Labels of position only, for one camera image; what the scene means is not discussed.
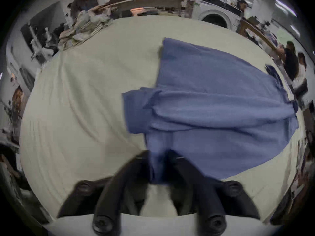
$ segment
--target white tablecloth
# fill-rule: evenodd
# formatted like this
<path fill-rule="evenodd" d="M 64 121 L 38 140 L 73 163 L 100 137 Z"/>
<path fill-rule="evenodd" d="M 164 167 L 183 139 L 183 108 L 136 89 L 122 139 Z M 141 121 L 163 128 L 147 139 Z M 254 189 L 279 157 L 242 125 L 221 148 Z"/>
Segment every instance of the white tablecloth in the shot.
<path fill-rule="evenodd" d="M 265 64 L 274 65 L 258 46 L 228 29 L 167 16 L 115 20 L 82 45 L 59 53 L 35 84 L 20 137 L 25 175 L 53 218 L 76 182 L 113 175 L 145 149 L 143 135 L 126 130 L 121 93 L 155 85 L 164 37 L 231 53 L 263 71 Z M 301 111 L 297 116 L 300 128 L 283 152 L 229 178 L 244 185 L 262 220 L 294 178 L 304 130 Z"/>

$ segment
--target dark shirt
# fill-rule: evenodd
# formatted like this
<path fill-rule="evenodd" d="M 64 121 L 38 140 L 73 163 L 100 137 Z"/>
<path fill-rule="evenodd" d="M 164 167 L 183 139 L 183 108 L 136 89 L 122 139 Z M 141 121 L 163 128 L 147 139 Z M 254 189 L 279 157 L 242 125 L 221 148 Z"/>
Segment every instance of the dark shirt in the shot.
<path fill-rule="evenodd" d="M 97 0 L 74 0 L 71 4 L 71 17 L 74 19 L 77 18 L 80 11 L 89 9 L 98 5 Z"/>
<path fill-rule="evenodd" d="M 299 71 L 299 61 L 295 53 L 285 48 L 285 63 L 284 68 L 289 78 L 293 81 Z"/>

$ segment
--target white wall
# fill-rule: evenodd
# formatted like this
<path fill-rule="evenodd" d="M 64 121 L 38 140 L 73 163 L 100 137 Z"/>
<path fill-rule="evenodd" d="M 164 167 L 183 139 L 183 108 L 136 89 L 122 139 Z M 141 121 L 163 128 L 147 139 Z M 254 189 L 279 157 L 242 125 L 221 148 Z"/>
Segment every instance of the white wall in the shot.
<path fill-rule="evenodd" d="M 303 101 L 305 104 L 307 104 L 310 101 L 314 101 L 315 102 L 315 65 L 312 61 L 312 59 L 310 58 L 310 56 L 307 54 L 306 50 L 302 47 L 302 45 L 300 44 L 300 42 L 298 42 L 296 40 L 296 38 L 294 38 L 294 36 L 292 34 L 290 34 L 286 29 L 282 28 L 281 26 L 279 26 L 276 23 L 271 23 L 270 25 L 270 30 L 273 34 L 275 34 L 278 37 L 278 29 L 281 29 L 282 32 L 284 32 L 285 34 L 281 34 L 281 36 L 278 37 L 278 40 L 281 42 L 281 44 L 283 44 L 284 46 L 286 46 L 286 42 L 287 41 L 292 41 L 294 43 L 295 46 L 295 50 L 296 53 L 303 53 L 305 55 L 305 61 L 307 64 L 307 68 L 306 68 L 306 80 L 307 80 L 307 87 L 308 87 L 308 92 L 303 96 Z"/>
<path fill-rule="evenodd" d="M 25 25 L 32 17 L 34 17 L 37 13 L 52 5 L 55 2 L 61 2 L 61 7 L 66 14 L 67 5 L 73 0 L 35 0 L 32 6 L 26 11 L 21 12 L 14 25 L 12 25 L 12 30 L 10 36 L 8 38 L 8 43 L 13 46 L 13 54 L 19 63 L 20 66 L 25 67 L 29 70 L 29 72 L 35 77 L 36 68 L 40 67 L 40 64 L 36 59 L 31 61 L 32 52 L 29 49 L 28 45 L 25 42 L 25 39 L 20 31 L 21 27 Z M 1 60 L 0 60 L 0 71 L 3 72 L 2 79 L 0 81 L 0 99 L 3 100 L 6 104 L 8 101 L 12 101 L 12 96 L 15 91 L 15 88 L 12 87 L 10 82 L 11 76 L 7 72 L 6 69 L 6 61 L 5 61 L 5 49 L 6 43 L 3 43 L 1 47 Z M 6 113 L 3 110 L 3 107 L 0 106 L 0 127 L 8 124 L 8 118 Z"/>
<path fill-rule="evenodd" d="M 18 19 L 13 26 L 12 33 L 9 37 L 8 42 L 13 46 L 13 53 L 19 64 L 28 69 L 33 76 L 35 76 L 36 68 L 40 67 L 40 64 L 37 62 L 36 59 L 33 59 L 33 61 L 31 60 L 32 51 L 29 49 L 23 38 L 23 35 L 20 31 L 21 27 L 37 13 L 55 2 L 61 3 L 64 14 L 66 14 L 66 7 L 72 1 L 73 0 L 35 0 L 29 10 L 18 15 Z"/>

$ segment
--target ceiling light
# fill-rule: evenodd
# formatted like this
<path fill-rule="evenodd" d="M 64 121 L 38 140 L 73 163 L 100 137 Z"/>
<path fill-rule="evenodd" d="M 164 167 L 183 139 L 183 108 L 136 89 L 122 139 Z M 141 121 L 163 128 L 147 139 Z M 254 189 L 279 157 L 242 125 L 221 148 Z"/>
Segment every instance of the ceiling light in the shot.
<path fill-rule="evenodd" d="M 293 26 L 293 25 L 291 25 L 291 28 L 297 33 L 297 35 L 300 37 L 301 36 L 301 34 L 299 33 L 299 31 Z"/>
<path fill-rule="evenodd" d="M 277 3 L 276 3 L 276 6 L 277 6 L 279 9 L 281 9 L 285 14 L 288 14 L 288 11 L 287 11 L 285 8 L 283 8 L 282 6 L 280 6 L 280 5 L 277 4 Z"/>
<path fill-rule="evenodd" d="M 285 5 L 284 3 L 280 2 L 279 0 L 276 0 L 276 2 L 278 4 L 280 4 L 282 7 L 286 8 L 291 14 L 293 14 L 294 16 L 296 16 L 295 12 L 290 8 L 288 7 L 287 5 Z"/>

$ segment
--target blue towel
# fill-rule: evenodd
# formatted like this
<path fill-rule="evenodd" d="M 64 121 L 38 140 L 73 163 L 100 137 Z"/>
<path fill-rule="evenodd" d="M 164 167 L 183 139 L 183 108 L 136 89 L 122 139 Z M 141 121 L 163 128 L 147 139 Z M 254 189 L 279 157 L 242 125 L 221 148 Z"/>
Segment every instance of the blue towel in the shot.
<path fill-rule="evenodd" d="M 267 69 L 272 76 L 231 54 L 165 38 L 156 88 L 123 94 L 128 131 L 145 134 L 152 181 L 162 181 L 170 149 L 216 179 L 278 155 L 298 128 L 297 109 Z"/>

